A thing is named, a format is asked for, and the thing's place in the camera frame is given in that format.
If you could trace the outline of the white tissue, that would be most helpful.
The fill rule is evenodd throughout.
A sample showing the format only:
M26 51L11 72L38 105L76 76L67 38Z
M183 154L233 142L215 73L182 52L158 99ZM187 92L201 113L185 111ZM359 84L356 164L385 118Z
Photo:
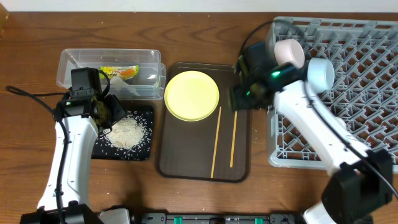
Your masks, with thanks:
M137 90L131 85L127 84L120 77L113 77L110 79L111 88L117 95L131 95L131 96L139 96L140 94Z

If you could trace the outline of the pink white bowl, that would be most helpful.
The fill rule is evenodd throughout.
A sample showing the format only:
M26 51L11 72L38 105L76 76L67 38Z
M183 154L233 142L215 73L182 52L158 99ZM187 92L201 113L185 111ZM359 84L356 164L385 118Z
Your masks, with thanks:
M278 65L289 62L296 68L302 68L305 63L303 48L295 39L277 41L274 56Z

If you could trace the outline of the white green cup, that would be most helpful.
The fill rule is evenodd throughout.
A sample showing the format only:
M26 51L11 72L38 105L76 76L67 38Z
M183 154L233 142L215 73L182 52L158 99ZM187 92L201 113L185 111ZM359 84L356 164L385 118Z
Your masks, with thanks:
M335 120L340 124L340 126L341 126L342 128L344 128L345 130L347 130L346 123L345 123L345 121L344 121L343 119L341 119L341 118L335 116Z

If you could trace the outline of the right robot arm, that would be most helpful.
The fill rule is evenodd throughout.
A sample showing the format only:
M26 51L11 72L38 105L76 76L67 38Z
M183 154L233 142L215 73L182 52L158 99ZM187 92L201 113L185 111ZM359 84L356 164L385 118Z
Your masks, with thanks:
M392 159L383 149L373 152L336 120L312 88L315 78L331 81L329 61L296 68L273 69L237 65L240 82L229 90L233 111L272 105L307 140L324 163L330 180L322 199L303 213L305 223L354 223L397 196Z

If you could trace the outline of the wooden chopstick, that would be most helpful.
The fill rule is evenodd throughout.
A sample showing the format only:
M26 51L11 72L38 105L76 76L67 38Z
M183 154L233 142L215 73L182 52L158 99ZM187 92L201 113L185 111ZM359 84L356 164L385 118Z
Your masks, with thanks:
M220 106L219 112L218 112L217 126L216 126L215 143L214 143L214 148L213 148L213 158L212 158L212 164L211 164L210 178L214 178L214 173L215 173L215 162L216 162L218 138L219 138L219 132L220 132L221 112L222 112L222 107Z
M231 141L231 155L230 155L230 163L229 167L233 168L233 163L234 163L234 148L235 148L235 141L236 141L236 126L237 126L237 118L238 118L238 112L234 112L234 123L233 123L233 135L232 135L232 141Z

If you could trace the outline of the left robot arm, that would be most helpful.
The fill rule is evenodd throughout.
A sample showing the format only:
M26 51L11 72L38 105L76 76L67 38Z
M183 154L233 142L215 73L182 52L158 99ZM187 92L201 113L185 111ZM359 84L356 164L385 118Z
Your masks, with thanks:
M56 146L44 194L37 210L21 223L101 223L89 206L91 155L100 131L125 117L115 95L66 96L52 111Z

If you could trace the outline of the light blue bowl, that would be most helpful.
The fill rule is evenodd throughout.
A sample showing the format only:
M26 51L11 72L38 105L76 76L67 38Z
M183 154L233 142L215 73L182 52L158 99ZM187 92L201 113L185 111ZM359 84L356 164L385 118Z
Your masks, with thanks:
M307 69L307 80L312 90L319 94L331 90L335 71L331 61L324 58L312 58Z

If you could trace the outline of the green orange snack wrapper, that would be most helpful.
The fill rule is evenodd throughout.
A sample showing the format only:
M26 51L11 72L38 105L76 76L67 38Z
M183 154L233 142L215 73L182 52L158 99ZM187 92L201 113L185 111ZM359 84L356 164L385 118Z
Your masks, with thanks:
M109 79L113 77L119 77L123 80L127 80L130 78L134 78L139 73L139 66L123 66L123 67L115 67L115 66L101 66L99 68L100 71L104 72Z

